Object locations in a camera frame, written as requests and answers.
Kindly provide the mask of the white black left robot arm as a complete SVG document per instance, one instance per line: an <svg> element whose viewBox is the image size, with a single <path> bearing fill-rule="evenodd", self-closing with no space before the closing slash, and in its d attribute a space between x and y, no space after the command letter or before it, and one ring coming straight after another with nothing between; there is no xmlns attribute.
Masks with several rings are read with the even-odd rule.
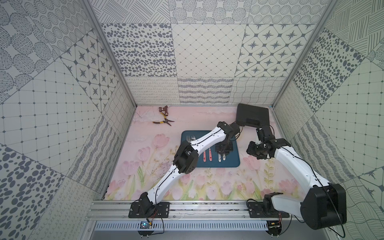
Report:
<svg viewBox="0 0 384 240"><path fill-rule="evenodd" d="M167 191L177 180L195 170L200 155L206 150L215 147L220 159L225 160L234 151L233 142L240 132L236 123L218 122L217 127L201 138L191 142L183 141L176 151L170 169L152 189L142 193L137 200L143 213L147 217L153 215Z"/></svg>

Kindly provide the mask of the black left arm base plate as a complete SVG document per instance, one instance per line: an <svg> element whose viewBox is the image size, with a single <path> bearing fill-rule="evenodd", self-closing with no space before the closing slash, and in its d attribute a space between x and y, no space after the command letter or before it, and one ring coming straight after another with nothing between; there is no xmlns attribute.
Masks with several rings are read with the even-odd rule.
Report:
<svg viewBox="0 0 384 240"><path fill-rule="evenodd" d="M169 202L160 202L157 205L144 206L139 203L139 201L134 201L131 203L129 218L130 219L139 219L139 218L168 218L170 211Z"/></svg>

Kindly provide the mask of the pink strawberry spoon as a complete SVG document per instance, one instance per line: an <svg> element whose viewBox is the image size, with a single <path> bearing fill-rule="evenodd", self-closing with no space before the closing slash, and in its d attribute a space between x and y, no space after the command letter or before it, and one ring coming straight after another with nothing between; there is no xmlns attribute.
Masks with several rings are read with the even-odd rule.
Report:
<svg viewBox="0 0 384 240"><path fill-rule="evenodd" d="M213 160L211 148L209 148L209 160L210 160L210 162L212 162L212 160Z"/></svg>

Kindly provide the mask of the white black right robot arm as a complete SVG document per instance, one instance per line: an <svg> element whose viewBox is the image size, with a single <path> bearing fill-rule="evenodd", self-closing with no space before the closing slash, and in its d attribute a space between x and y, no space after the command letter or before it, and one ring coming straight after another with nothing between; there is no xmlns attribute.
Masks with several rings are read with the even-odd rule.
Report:
<svg viewBox="0 0 384 240"><path fill-rule="evenodd" d="M273 136L270 127L257 128L260 143L250 142L247 153L258 159L275 158L293 175L305 192L303 200L283 193L266 194L262 210L267 216L285 212L304 220L313 230L347 222L346 191L317 173L296 153L291 144Z"/></svg>

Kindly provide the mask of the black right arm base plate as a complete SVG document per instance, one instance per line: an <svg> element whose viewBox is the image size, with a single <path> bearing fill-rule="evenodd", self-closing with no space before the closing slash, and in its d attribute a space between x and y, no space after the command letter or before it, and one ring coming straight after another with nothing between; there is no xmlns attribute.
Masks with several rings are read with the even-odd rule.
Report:
<svg viewBox="0 0 384 240"><path fill-rule="evenodd" d="M248 208L250 218L285 219L290 217L288 213L275 210L270 204L265 204L264 202L255 201L253 199L248 199L246 201L246 206Z"/></svg>

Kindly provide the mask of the pink strawberry fork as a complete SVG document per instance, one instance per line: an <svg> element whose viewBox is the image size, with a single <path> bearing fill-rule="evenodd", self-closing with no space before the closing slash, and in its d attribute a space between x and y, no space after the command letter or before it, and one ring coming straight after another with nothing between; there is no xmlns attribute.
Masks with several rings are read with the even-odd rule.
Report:
<svg viewBox="0 0 384 240"><path fill-rule="evenodd" d="M203 162L205 163L207 161L207 155L206 151L203 152Z"/></svg>

